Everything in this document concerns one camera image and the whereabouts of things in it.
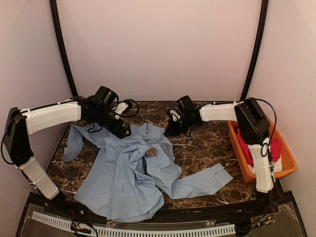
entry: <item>black platform edge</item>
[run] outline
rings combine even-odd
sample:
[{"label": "black platform edge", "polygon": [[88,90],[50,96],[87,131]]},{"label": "black platform edge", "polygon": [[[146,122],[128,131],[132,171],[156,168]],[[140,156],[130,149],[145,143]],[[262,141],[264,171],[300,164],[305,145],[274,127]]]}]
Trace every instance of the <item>black platform edge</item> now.
[{"label": "black platform edge", "polygon": [[[258,216],[255,213],[245,213],[245,211],[249,210],[249,207],[254,204],[254,200],[245,201],[236,204],[228,204],[221,206],[210,206],[203,208],[189,208],[189,209],[160,209],[153,216],[152,219],[143,221],[142,223],[146,224],[162,224],[162,223],[181,223],[181,222],[197,222],[197,221],[207,221],[207,220],[215,220],[216,224],[220,223],[230,223],[235,224],[236,226],[245,226],[251,223],[251,218]],[[307,237],[307,233],[304,227],[304,223],[299,212],[297,203],[294,199],[293,193],[291,191],[280,193],[278,195],[278,206],[282,204],[286,204],[291,202],[294,206],[296,215],[298,217],[301,231],[304,237]],[[39,195],[30,193],[26,205],[24,207],[20,223],[19,229],[17,231],[16,236],[19,237],[21,234],[21,230],[24,224],[24,220],[26,217],[26,213],[30,204],[34,204],[37,206],[41,206],[44,208],[44,212],[60,215],[60,213],[56,212],[50,206],[46,206],[47,200]],[[90,223],[96,224],[106,224],[107,218],[94,214],[91,210],[89,210],[83,204],[77,202],[67,201],[69,207],[74,211],[75,216],[81,218]]]}]

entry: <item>black frame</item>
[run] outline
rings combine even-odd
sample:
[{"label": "black frame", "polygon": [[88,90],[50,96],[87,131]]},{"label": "black frame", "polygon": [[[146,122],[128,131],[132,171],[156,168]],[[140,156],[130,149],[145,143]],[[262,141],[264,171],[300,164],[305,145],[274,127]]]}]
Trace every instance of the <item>black frame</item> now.
[{"label": "black frame", "polygon": [[[265,27],[265,22],[266,22],[266,17],[267,17],[267,12],[268,12],[268,3],[269,3],[269,0],[262,0],[262,3],[261,3],[261,11],[260,11],[256,40],[255,40],[255,44],[253,47],[253,52],[252,52],[252,56],[251,56],[251,60],[250,60],[250,65],[249,65],[247,77],[246,77],[246,80],[245,80],[245,83],[244,83],[244,86],[242,89],[242,93],[241,93],[241,97],[240,97],[241,100],[246,99],[246,97],[248,95],[251,81],[253,78],[253,74],[254,74],[254,71],[256,68],[256,64],[257,64],[257,60],[258,60],[258,56],[259,56],[259,51],[260,51],[260,47],[261,47],[262,36],[263,36],[263,32],[264,32],[264,27]],[[70,69],[69,60],[67,57],[67,52],[66,52],[66,48],[65,48],[64,39],[63,39],[63,34],[62,34],[61,26],[60,26],[60,20],[59,20],[58,8],[57,8],[57,0],[50,0],[50,9],[51,9],[51,15],[52,15],[53,23],[54,23],[55,34],[56,34],[56,38],[57,38],[59,52],[60,52],[61,59],[63,61],[63,65],[64,65],[65,73],[67,76],[68,84],[69,84],[70,90],[72,92],[72,95],[74,97],[76,97],[76,96],[78,96],[78,91],[76,88],[76,84],[75,84],[75,81],[74,81],[74,78],[73,78],[73,75],[72,75],[72,72]]]},{"label": "black frame", "polygon": [[[278,205],[286,204],[292,202],[295,213],[298,217],[300,228],[304,237],[307,237],[305,226],[298,209],[297,203],[294,199],[293,193],[291,191],[284,192],[281,185],[278,185]],[[23,213],[19,222],[19,227],[16,233],[16,237],[20,237],[24,220],[30,204],[41,206],[44,208],[44,212],[58,215],[60,214],[53,210],[50,206],[45,205],[47,199],[39,194],[30,193],[27,202],[24,206]],[[236,204],[228,204],[221,206],[210,206],[202,208],[189,208],[189,209],[160,209],[156,212],[152,219],[143,221],[143,225],[146,224],[162,224],[162,223],[184,223],[184,222],[198,222],[198,221],[208,221],[215,220],[216,224],[227,223],[235,224],[236,229],[242,228],[251,223],[251,218],[258,216],[255,213],[238,213],[238,210],[247,210],[250,206],[254,204],[255,200],[244,201]],[[75,213],[75,216],[83,219],[84,221],[95,223],[95,224],[105,224],[107,221],[106,217],[102,217],[94,214],[91,210],[85,207],[81,203],[68,201],[67,204],[71,206]]]}]

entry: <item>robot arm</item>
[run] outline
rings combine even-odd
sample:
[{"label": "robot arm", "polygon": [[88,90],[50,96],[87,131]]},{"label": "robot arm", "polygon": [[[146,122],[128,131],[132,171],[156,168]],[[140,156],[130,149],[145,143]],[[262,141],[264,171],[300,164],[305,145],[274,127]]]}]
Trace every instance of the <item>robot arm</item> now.
[{"label": "robot arm", "polygon": [[270,123],[261,107],[253,98],[242,102],[227,104],[208,104],[197,107],[189,96],[184,96],[176,102],[176,109],[167,111],[169,124],[166,135],[186,134],[188,129],[202,122],[213,120],[230,120],[238,122],[241,137],[248,145],[256,171],[256,189],[267,194],[274,187],[273,161],[269,144]]},{"label": "robot arm", "polygon": [[102,86],[95,95],[88,98],[77,97],[34,109],[12,108],[1,145],[6,146],[11,164],[22,171],[30,184],[49,200],[62,199],[62,192],[35,159],[29,136],[58,124],[78,120],[95,122],[118,138],[129,136],[130,126],[120,119],[120,115],[132,105],[122,102],[113,111],[112,103],[117,97],[113,91]]}]

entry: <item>small brown object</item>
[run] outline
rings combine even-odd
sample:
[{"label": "small brown object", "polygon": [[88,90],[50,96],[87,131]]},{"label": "small brown object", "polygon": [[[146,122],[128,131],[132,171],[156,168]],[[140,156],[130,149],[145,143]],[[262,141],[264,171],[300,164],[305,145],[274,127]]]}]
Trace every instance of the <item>small brown object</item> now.
[{"label": "small brown object", "polygon": [[155,147],[152,147],[145,152],[145,156],[147,157],[153,157],[156,154],[157,154],[157,149]]}]

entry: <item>curved black frame pole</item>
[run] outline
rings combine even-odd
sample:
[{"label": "curved black frame pole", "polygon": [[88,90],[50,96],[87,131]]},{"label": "curved black frame pole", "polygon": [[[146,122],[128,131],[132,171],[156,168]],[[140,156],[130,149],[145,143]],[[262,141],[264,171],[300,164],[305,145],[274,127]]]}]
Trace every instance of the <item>curved black frame pole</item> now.
[{"label": "curved black frame pole", "polygon": [[240,97],[241,100],[246,99],[246,97],[248,95],[251,81],[253,78],[253,73],[254,73],[255,68],[256,68],[256,63],[257,63],[258,56],[259,56],[263,31],[265,28],[265,23],[266,23],[266,18],[267,18],[268,3],[269,3],[269,0],[262,0],[262,3],[261,3],[261,11],[260,11],[256,41],[255,41],[255,45],[253,47],[253,52],[252,52],[252,56],[251,56],[251,61],[250,61],[246,81],[245,81],[245,84],[243,85],[243,89],[242,89],[242,93],[241,93],[241,97]]},{"label": "curved black frame pole", "polygon": [[53,18],[54,28],[55,28],[55,34],[57,38],[57,43],[59,47],[59,52],[61,59],[63,61],[66,77],[68,80],[68,84],[71,90],[71,93],[74,97],[78,96],[78,91],[75,85],[75,81],[73,78],[73,74],[71,73],[66,48],[64,44],[63,34],[61,31],[60,21],[59,21],[59,15],[58,15],[58,8],[57,8],[57,1],[56,0],[50,0],[50,10],[51,10],[51,16]]}]

